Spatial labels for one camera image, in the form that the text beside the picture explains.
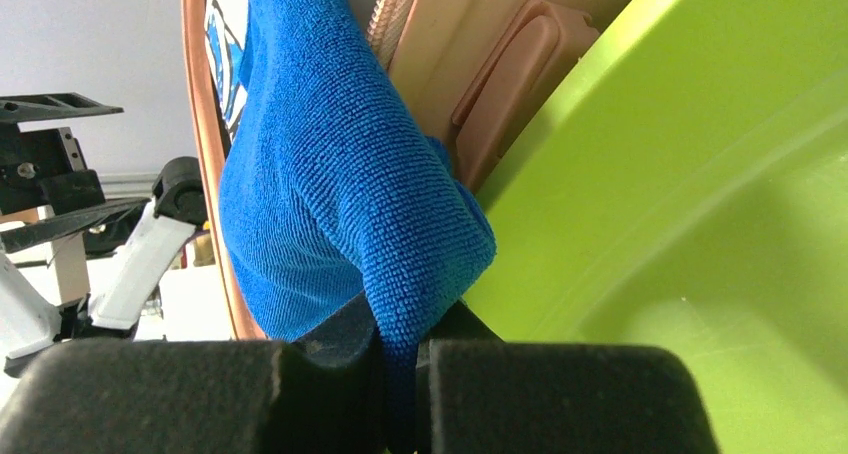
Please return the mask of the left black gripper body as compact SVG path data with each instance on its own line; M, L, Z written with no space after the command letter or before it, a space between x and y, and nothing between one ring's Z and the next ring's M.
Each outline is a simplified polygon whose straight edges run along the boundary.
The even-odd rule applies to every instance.
M1 213L49 206L61 215L105 202L97 173L88 168L68 127L23 132L1 126Z

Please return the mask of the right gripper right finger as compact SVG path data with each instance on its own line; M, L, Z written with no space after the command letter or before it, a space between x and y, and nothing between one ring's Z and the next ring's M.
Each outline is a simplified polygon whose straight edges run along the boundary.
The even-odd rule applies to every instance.
M422 453L715 453L682 361L646 345L499 338L457 303L419 349Z

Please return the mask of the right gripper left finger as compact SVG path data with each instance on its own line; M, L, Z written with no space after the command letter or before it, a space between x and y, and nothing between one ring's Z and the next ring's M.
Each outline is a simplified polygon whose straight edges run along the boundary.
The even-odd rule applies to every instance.
M379 453L376 325L363 297L292 343L73 341L28 367L5 453Z

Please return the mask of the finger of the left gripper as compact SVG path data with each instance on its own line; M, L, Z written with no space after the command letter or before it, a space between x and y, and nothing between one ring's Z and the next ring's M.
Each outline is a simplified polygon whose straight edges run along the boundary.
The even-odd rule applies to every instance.
M102 104L75 92L1 97L1 124L42 122L123 113L119 106Z
M84 209L55 215L19 228L1 232L1 251L17 253L34 246L75 235L91 227L106 224L150 202L146 197L111 199Z

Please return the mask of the blue towel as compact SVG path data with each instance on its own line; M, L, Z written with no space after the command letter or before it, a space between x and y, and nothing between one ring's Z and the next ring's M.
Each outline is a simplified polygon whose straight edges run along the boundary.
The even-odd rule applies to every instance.
M248 0L247 89L219 219L245 303L294 341L364 295L388 446L415 449L418 347L490 266L494 233L378 64L347 0Z

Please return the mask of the green plastic tray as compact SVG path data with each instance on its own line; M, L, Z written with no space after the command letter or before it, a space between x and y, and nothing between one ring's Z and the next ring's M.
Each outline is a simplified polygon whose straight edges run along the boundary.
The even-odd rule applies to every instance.
M847 0L632 0L480 192L500 336L652 344L725 453L847 449Z

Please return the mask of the pink hard-shell suitcase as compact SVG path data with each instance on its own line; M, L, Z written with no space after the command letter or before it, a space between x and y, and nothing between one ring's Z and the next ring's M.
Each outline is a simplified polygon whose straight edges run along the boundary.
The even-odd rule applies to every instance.
M365 38L424 131L459 154L478 188L520 131L632 0L349 0ZM199 164L233 336L259 339L220 232L224 139L205 41L205 0L181 0Z

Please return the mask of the white shirt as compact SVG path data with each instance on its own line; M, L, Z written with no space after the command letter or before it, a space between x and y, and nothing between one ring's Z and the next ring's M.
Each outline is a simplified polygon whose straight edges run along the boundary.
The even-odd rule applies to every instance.
M205 0L203 25L224 139L230 144L247 101L241 72L249 26L248 0Z

